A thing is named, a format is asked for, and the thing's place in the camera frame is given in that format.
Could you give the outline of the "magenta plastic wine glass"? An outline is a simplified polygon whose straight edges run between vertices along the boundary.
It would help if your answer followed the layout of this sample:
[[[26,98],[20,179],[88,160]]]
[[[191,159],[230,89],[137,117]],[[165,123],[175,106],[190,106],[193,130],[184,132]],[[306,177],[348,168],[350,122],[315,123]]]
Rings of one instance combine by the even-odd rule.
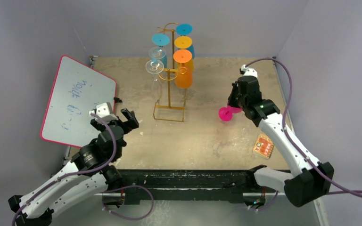
[[[222,121],[230,121],[234,114],[242,112],[241,108],[235,108],[231,106],[222,107],[218,111],[218,116]]]

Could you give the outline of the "orange plastic wine glass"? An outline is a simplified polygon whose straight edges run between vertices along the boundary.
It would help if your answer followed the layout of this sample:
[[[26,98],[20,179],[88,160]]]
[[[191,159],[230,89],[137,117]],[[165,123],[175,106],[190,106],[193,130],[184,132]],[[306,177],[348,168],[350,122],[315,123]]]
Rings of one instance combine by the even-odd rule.
[[[177,63],[175,85],[181,89],[188,89],[193,83],[192,53],[186,49],[177,50],[173,54],[173,60]]]

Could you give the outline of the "yellow plastic wine glass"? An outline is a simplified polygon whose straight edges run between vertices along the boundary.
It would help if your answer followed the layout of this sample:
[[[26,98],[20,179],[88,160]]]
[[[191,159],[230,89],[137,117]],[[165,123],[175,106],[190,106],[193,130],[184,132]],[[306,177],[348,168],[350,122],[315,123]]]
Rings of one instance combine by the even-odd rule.
[[[194,61],[193,60],[195,58],[195,51],[194,51],[193,41],[192,41],[191,37],[180,36],[175,39],[174,44],[178,49],[186,49],[191,53],[192,59],[186,63],[186,66],[189,69],[191,69],[191,71],[193,72],[194,71]]]

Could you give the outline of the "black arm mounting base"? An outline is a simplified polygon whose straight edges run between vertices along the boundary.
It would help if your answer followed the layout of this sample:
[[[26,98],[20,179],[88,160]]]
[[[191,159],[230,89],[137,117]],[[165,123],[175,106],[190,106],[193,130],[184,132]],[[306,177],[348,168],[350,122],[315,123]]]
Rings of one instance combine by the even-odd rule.
[[[227,201],[264,206],[275,190],[254,182],[253,170],[121,169],[113,175],[109,193],[118,193],[126,205],[142,200]]]

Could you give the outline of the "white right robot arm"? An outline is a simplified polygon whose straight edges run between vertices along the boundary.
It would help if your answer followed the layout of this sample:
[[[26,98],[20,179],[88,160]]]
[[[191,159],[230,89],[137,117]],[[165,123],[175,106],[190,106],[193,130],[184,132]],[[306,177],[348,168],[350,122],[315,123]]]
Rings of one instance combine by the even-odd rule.
[[[246,186],[256,192],[263,186],[282,192],[296,207],[301,207],[329,192],[334,168],[312,155],[290,128],[282,123],[279,108],[263,99],[258,79],[241,76],[232,84],[228,98],[231,107],[238,107],[276,146],[289,166],[290,173],[269,167],[257,169],[246,178]]]

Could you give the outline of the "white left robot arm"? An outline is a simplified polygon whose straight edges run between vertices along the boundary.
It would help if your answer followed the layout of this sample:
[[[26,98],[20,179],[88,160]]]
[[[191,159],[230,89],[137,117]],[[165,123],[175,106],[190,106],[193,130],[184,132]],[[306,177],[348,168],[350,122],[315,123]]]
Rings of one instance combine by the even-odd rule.
[[[62,169],[43,185],[26,195],[9,198],[14,212],[13,226],[48,226],[54,217],[83,198],[108,190],[115,193],[122,186],[113,162],[121,158],[127,143],[124,135],[139,127],[134,111],[121,110],[126,121],[104,104],[89,112],[90,124],[99,131],[96,138],[82,146]]]

